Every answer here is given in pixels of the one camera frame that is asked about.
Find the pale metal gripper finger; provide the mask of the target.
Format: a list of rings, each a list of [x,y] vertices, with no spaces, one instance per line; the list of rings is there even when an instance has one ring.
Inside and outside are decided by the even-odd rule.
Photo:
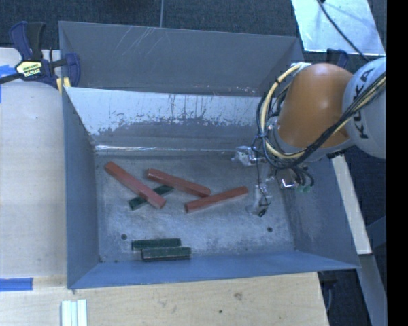
[[[257,164],[259,159],[255,156],[251,147],[239,146],[235,148],[231,161],[240,164]]]
[[[268,211],[270,205],[271,203],[267,196],[266,188],[256,185],[252,193],[251,202],[247,207],[248,212],[254,215],[264,215]]]

